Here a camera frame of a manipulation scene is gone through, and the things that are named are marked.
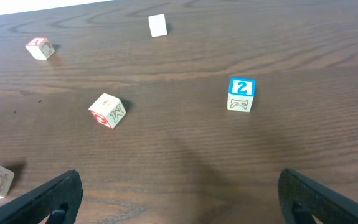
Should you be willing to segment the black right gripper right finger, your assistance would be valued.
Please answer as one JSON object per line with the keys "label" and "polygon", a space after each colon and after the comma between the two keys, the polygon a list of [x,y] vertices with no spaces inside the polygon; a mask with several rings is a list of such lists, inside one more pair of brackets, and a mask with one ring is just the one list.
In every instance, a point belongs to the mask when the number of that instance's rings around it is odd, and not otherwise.
{"label": "black right gripper right finger", "polygon": [[283,169],[278,196],[286,223],[357,223],[358,203],[293,169]]}

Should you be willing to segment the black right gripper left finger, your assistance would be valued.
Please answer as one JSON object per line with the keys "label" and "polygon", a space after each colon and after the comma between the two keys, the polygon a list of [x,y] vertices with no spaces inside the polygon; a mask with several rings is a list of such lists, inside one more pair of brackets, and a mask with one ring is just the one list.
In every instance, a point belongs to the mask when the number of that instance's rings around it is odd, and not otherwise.
{"label": "black right gripper left finger", "polygon": [[69,170],[0,207],[2,223],[75,223],[83,198],[82,181]]}

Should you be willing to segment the blue number 2 block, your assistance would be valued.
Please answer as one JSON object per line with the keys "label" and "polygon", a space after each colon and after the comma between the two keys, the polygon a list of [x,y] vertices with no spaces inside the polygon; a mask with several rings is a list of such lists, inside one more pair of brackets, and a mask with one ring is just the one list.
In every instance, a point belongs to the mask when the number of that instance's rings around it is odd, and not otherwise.
{"label": "blue number 2 block", "polygon": [[228,88],[227,109],[249,113],[255,96],[255,81],[231,78]]}

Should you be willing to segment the red letter I block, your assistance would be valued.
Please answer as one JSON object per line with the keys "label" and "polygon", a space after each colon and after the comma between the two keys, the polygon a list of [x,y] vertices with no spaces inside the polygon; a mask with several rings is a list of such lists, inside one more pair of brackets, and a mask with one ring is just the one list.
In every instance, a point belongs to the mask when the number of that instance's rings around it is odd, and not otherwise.
{"label": "red letter I block", "polygon": [[25,47],[36,60],[47,60],[55,52],[46,37],[35,37]]}

